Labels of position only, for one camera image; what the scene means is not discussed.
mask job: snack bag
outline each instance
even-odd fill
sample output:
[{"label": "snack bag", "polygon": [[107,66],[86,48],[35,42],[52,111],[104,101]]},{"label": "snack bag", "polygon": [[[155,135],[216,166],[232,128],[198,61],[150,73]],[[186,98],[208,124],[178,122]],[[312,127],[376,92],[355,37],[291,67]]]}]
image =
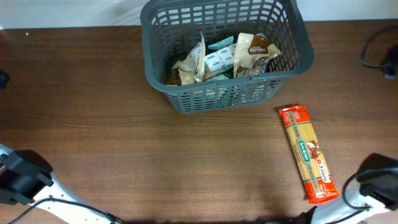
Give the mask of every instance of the snack bag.
[{"label": "snack bag", "polygon": [[325,157],[312,128],[305,106],[279,110],[289,134],[305,190],[310,203],[327,202],[338,196]]},{"label": "snack bag", "polygon": [[189,52],[187,58],[178,64],[181,84],[202,82],[205,75],[205,38],[201,34],[201,41]]},{"label": "snack bag", "polygon": [[169,73],[167,74],[167,80],[166,80],[166,85],[168,86],[180,86],[181,85],[181,79],[180,79],[180,74],[178,73],[178,64],[180,61],[176,62],[173,65],[173,68]]},{"label": "snack bag", "polygon": [[235,50],[234,77],[249,77],[265,72],[259,68],[267,66],[268,60],[280,55],[282,52],[264,34],[240,33]]}]

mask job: gray plastic basket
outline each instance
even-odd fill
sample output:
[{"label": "gray plastic basket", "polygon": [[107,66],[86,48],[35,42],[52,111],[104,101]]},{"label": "gray plastic basket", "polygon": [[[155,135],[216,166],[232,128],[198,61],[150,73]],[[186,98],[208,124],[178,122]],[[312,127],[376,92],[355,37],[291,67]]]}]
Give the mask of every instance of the gray plastic basket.
[{"label": "gray plastic basket", "polygon": [[[183,113],[230,108],[269,100],[286,80],[308,70],[313,50],[295,0],[149,1],[141,11],[145,74]],[[264,33],[283,52],[271,72],[250,78],[165,85],[166,62],[200,40],[220,40],[245,32]]]}]

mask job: spaghetti package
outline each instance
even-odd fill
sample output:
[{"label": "spaghetti package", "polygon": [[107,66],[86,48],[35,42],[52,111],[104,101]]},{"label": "spaghetti package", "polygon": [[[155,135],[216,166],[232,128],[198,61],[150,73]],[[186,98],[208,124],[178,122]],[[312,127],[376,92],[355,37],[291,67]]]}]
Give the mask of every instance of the spaghetti package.
[{"label": "spaghetti package", "polygon": [[294,156],[310,203],[327,202],[338,196],[325,157],[305,106],[279,110],[284,120]]}]

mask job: wood grain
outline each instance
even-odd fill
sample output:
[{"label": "wood grain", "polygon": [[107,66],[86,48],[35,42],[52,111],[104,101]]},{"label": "wood grain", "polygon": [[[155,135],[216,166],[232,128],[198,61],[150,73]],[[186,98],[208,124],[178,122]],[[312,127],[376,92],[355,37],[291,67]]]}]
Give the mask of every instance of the wood grain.
[{"label": "wood grain", "polygon": [[[191,115],[146,81],[140,27],[2,30],[12,82],[0,92],[0,142],[37,151],[72,192],[124,220],[295,217],[313,205],[276,109],[307,105],[339,189],[370,153],[396,157],[398,83],[358,59],[394,22],[308,22],[308,72],[267,103]],[[396,40],[381,37],[369,59]],[[0,223],[26,208],[0,205]],[[35,210],[21,223],[63,222]]]}]

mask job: blue and white package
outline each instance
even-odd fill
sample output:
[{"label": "blue and white package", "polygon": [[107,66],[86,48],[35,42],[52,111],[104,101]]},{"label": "blue and white package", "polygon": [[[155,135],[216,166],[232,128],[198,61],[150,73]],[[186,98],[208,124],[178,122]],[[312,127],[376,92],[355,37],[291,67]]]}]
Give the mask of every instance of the blue and white package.
[{"label": "blue and white package", "polygon": [[235,48],[233,44],[205,57],[204,80],[233,68]]}]

